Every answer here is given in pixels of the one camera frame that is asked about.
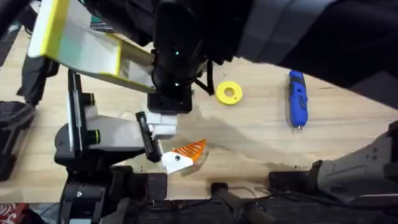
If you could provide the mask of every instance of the blue dremel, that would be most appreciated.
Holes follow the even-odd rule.
[[[293,127],[302,130],[308,120],[308,97],[304,76],[303,73],[292,70],[289,79],[290,122]]]

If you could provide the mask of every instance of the orange triangular piece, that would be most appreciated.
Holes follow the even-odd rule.
[[[195,162],[199,158],[200,154],[203,152],[205,145],[206,145],[206,139],[189,144],[187,146],[178,149],[174,149],[173,152],[189,157],[192,159],[193,162]]]

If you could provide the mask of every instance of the wooden table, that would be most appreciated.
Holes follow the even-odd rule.
[[[0,71],[1,100],[23,101],[16,96],[29,38],[21,31]],[[228,182],[244,197],[260,196],[272,170],[306,169],[318,159],[334,159],[360,149],[387,130],[398,112],[324,81],[305,77],[310,119],[302,134],[289,126],[288,70],[234,59],[215,67],[215,84],[232,80],[241,85],[243,99],[222,105],[194,86],[193,110],[178,118],[178,134],[164,148],[207,139],[204,161],[169,175],[169,199],[207,198],[212,182]],[[65,183],[65,168],[54,160],[54,137],[67,122],[65,95],[67,70],[49,78],[36,118],[22,145],[16,167],[0,183],[0,202],[57,202]],[[82,77],[83,89],[93,92],[98,111],[134,119],[146,95],[110,83]],[[139,172],[162,172],[145,155],[130,159]]]

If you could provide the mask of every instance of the yellow plate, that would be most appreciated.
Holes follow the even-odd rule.
[[[232,92],[232,96],[225,95],[225,91]],[[217,99],[226,105],[234,105],[242,99],[242,88],[232,81],[222,82],[218,85],[216,90]]]

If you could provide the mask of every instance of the yellow ring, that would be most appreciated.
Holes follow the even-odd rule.
[[[225,95],[225,90],[231,89],[232,96]],[[234,105],[242,99],[243,91],[242,88],[232,81],[222,82],[218,85],[216,90],[217,99],[226,105]]]
[[[96,140],[96,144],[99,144],[99,141],[100,141],[100,138],[99,138],[99,136],[98,136],[99,134],[98,134],[98,130],[95,130],[95,140]]]

